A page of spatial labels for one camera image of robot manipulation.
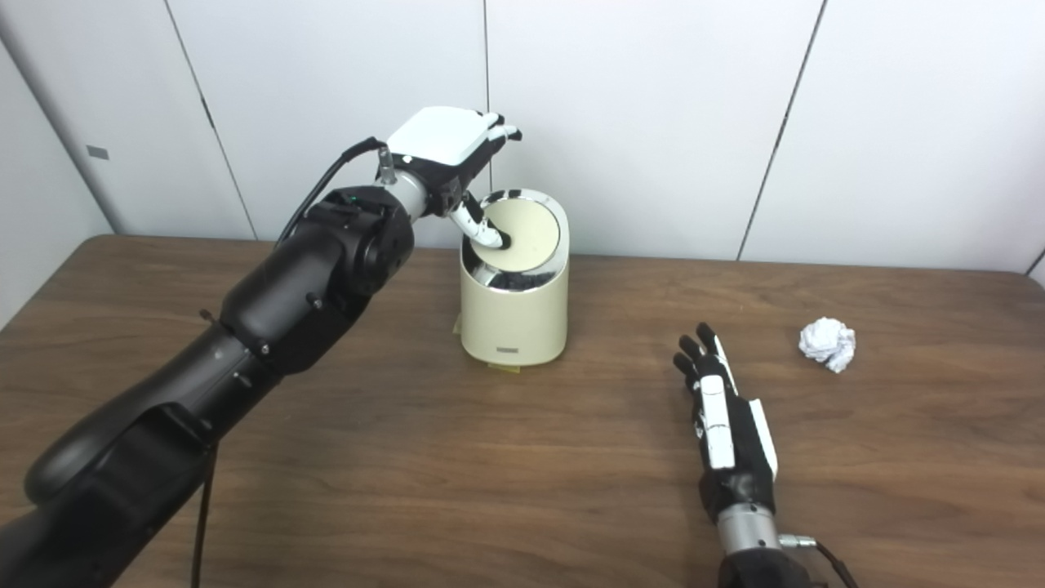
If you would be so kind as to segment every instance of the cream trash can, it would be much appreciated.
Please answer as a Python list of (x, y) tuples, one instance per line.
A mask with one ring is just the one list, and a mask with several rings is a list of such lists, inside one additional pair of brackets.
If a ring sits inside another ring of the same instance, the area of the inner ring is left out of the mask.
[(552, 361), (566, 346), (566, 212), (532, 189), (495, 191), (480, 206), (512, 241), (505, 250), (461, 242), (461, 345), (488, 363)]

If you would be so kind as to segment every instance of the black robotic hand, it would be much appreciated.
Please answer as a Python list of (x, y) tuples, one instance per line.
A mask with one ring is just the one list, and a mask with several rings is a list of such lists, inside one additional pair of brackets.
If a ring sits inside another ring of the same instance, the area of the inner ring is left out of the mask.
[(697, 339), (682, 335), (675, 367), (693, 394), (693, 428), (700, 440), (704, 476), (700, 495), (712, 522), (737, 503), (775, 511), (773, 479), (776, 453), (762, 404), (737, 391), (725, 351), (707, 324), (697, 327)]
[(706, 324), (697, 327), (697, 339), (679, 339), (683, 353), (674, 363), (693, 394), (704, 466), (700, 500), (725, 551), (718, 586), (810, 588), (806, 569), (784, 554), (776, 533), (776, 454), (762, 404), (740, 396), (722, 344)]

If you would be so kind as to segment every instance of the crumpled paper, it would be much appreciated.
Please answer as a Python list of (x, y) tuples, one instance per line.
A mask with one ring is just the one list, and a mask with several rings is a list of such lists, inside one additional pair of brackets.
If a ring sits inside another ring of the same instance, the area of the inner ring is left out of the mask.
[(802, 330), (798, 349), (809, 359), (827, 362), (828, 370), (839, 374), (856, 354), (856, 332), (840, 321), (821, 317)]

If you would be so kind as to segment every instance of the black arm joint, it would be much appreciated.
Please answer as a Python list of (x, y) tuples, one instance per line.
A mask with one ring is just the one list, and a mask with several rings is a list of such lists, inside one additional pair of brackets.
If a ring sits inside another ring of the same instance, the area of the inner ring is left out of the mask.
[(410, 217), (385, 188), (332, 190), (229, 291), (222, 325), (280, 376), (304, 372), (413, 250)]

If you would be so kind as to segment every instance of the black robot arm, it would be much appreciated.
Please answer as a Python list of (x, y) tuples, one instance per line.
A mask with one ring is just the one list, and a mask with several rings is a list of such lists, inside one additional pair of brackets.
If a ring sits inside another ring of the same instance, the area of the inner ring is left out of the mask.
[[(284, 376), (311, 368), (355, 324), (410, 257), (412, 222), (426, 213), (448, 215), (468, 181), (517, 138), (503, 123), (497, 115), (424, 109), (397, 131), (395, 145), (371, 138), (346, 150), (276, 249), (229, 291), (219, 316), (203, 313), (210, 327), (32, 465), (25, 492), (36, 509), (0, 528), (0, 586), (116, 582), (207, 478), (222, 438)], [(411, 160), (416, 165), (426, 152), (441, 152), (441, 144), (452, 146), (454, 157), (439, 169), (457, 172), (410, 168)], [(374, 185), (335, 189), (311, 205), (338, 167), (375, 148), (381, 163)], [(477, 218), (480, 236), (500, 238), (483, 220)]]

